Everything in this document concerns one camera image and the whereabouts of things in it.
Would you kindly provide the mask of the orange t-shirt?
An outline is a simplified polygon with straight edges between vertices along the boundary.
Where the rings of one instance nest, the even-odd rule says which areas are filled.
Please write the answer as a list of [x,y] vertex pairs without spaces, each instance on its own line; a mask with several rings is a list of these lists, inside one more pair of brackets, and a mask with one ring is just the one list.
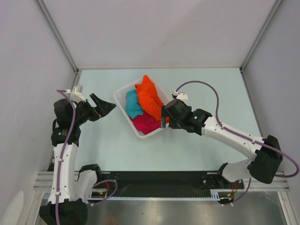
[[158,96],[158,92],[154,82],[144,75],[141,84],[136,84],[136,93],[138,96],[138,102],[141,108],[154,117],[155,120],[161,120],[161,108],[164,103]]

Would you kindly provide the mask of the white plastic basket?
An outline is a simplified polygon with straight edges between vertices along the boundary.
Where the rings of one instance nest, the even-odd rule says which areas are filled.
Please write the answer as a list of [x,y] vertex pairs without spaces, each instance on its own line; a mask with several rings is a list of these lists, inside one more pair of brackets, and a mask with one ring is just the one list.
[[[162,100],[162,102],[166,105],[169,101],[171,101],[171,99],[167,96],[167,94],[164,92],[164,90],[160,87],[160,85],[154,80],[154,79],[150,79],[156,89],[157,89],[157,93],[158,93],[158,96],[159,98]],[[135,89],[135,85],[136,84],[140,84],[142,82],[142,79],[139,79],[139,80],[135,80],[125,86],[122,86],[121,88],[119,88],[118,90],[116,90],[114,93],[113,93],[113,98],[116,102],[116,105],[120,108],[121,112],[123,113],[126,121],[128,122],[128,124],[130,125],[131,129],[133,130],[134,134],[140,138],[140,139],[144,139],[144,138],[147,138],[147,137],[150,137],[150,136],[153,136],[155,134],[157,134],[158,132],[162,131],[163,129],[162,128],[158,128],[150,133],[148,133],[147,135],[145,135],[143,132],[141,131],[138,131],[136,129],[136,127],[134,126],[131,118],[127,115],[126,113],[126,110],[125,110],[125,107],[126,107],[126,93],[131,91],[131,90],[134,90]]]

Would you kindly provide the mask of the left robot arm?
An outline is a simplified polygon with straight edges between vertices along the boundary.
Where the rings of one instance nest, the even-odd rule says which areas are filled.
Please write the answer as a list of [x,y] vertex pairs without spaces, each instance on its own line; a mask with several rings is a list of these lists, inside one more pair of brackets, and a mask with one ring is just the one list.
[[95,94],[91,106],[82,96],[67,96],[54,103],[56,119],[52,124],[54,168],[52,188],[47,205],[41,206],[39,215],[48,225],[84,225],[88,219],[89,195],[92,189],[102,184],[109,188],[115,180],[104,180],[97,164],[82,166],[75,178],[75,161],[79,150],[80,126],[87,121],[95,122],[107,116],[116,104],[106,102]]

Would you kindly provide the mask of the teal t-shirt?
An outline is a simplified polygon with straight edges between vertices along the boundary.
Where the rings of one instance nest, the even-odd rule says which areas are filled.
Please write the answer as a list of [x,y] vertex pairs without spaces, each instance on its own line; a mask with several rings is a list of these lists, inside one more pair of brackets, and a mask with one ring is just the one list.
[[126,93],[126,106],[125,110],[127,115],[134,119],[137,116],[143,115],[143,109],[138,102],[138,95],[136,90],[131,90]]

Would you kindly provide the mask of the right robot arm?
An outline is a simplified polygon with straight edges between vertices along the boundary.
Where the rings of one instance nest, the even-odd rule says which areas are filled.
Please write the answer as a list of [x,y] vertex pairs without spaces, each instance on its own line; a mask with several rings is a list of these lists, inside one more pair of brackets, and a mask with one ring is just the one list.
[[211,113],[192,108],[179,99],[173,99],[161,108],[161,127],[183,129],[189,133],[215,139],[235,150],[246,159],[237,163],[224,163],[218,170],[216,182],[221,188],[229,187],[234,181],[254,178],[271,184],[282,162],[282,155],[273,151],[279,147],[277,138],[246,136],[238,130],[230,132],[221,126]]

